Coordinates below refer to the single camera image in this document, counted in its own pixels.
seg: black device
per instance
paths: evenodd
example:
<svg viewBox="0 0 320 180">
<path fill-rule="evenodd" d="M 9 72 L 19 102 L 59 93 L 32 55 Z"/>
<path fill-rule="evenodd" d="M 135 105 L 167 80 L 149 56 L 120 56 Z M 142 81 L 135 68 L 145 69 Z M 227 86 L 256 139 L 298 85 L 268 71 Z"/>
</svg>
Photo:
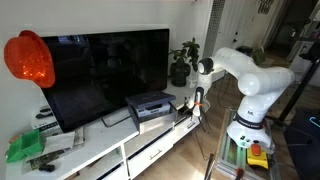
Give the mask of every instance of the black device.
<svg viewBox="0 0 320 180">
<path fill-rule="evenodd" d="M 56 82 L 42 89 L 63 132 L 167 87 L 169 29 L 42 37 Z"/>
<path fill-rule="evenodd" d="M 56 169 L 54 165 L 44 164 L 39 167 L 39 171 L 53 172 Z"/>
<path fill-rule="evenodd" d="M 320 179 L 320 128 L 310 122 L 311 117 L 320 117 L 320 109 L 297 107 L 284 132 L 300 179 Z"/>
</svg>

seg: television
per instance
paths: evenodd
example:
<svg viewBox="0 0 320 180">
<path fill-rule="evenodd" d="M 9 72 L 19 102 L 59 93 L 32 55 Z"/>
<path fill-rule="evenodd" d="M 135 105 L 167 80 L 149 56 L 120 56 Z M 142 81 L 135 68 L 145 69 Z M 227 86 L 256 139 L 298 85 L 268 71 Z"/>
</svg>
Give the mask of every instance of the television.
<svg viewBox="0 0 320 180">
<path fill-rule="evenodd" d="M 169 29 L 42 37 L 56 81 L 42 88 L 63 132 L 167 87 Z"/>
</svg>

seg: tv stand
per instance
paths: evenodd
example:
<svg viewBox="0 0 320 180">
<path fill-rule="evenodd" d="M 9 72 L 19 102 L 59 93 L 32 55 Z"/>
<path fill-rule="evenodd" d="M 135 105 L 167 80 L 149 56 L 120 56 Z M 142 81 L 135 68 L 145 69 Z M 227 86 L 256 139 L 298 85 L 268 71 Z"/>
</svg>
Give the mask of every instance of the tv stand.
<svg viewBox="0 0 320 180">
<path fill-rule="evenodd" d="M 194 90 L 174 87 L 168 82 L 164 92 L 176 96 L 172 103 L 180 109 L 185 96 L 191 96 Z M 199 124 L 197 118 L 182 118 L 171 127 L 142 135 L 131 118 L 109 128 L 102 121 L 96 121 L 84 127 L 85 144 L 81 149 L 49 163 L 56 167 L 53 173 L 35 170 L 24 174 L 23 163 L 16 162 L 7 165 L 6 179 L 66 179 L 77 172 L 80 175 L 75 179 L 133 179 Z"/>
</svg>

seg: white robotic arm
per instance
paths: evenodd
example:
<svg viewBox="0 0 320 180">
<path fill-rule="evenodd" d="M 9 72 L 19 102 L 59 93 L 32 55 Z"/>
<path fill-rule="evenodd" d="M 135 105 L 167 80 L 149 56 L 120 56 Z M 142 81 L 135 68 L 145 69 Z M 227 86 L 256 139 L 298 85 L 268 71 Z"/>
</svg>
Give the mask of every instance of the white robotic arm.
<svg viewBox="0 0 320 180">
<path fill-rule="evenodd" d="M 270 106 L 294 81 L 293 72 L 282 67 L 260 68 L 252 58 L 233 49 L 221 48 L 214 57 L 198 63 L 197 90 L 187 103 L 195 116 L 200 116 L 202 98 L 211 87 L 216 69 L 221 68 L 238 79 L 239 90 L 246 95 L 227 128 L 228 135 L 243 148 L 253 142 L 263 148 L 272 148 L 272 139 L 266 133 L 263 119 Z"/>
</svg>

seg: white cabinet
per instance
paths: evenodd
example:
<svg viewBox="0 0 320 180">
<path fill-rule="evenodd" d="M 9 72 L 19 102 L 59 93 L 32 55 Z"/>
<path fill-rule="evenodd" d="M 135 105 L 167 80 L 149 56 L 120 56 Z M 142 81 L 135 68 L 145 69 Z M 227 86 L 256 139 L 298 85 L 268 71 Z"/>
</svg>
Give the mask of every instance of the white cabinet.
<svg viewBox="0 0 320 180">
<path fill-rule="evenodd" d="M 177 124 L 174 128 L 174 143 L 183 138 L 186 134 L 188 134 L 193 128 L 195 128 L 199 124 L 199 120 L 197 117 L 193 116 L 189 117 L 179 124 Z"/>
<path fill-rule="evenodd" d="M 166 153 L 173 146 L 173 132 L 166 132 L 159 139 L 155 139 L 155 142 L 138 151 L 138 153 L 133 154 L 128 158 L 128 168 L 130 178 L 135 178 L 153 162 L 155 162 L 159 157 Z"/>
<path fill-rule="evenodd" d="M 80 175 L 75 180 L 101 179 L 101 177 L 104 177 L 103 179 L 116 179 L 113 177 L 120 176 L 120 174 L 122 174 L 120 179 L 128 179 L 120 147 L 104 155 L 97 162 L 94 162 L 92 166 L 81 169 L 79 173 Z"/>
</svg>

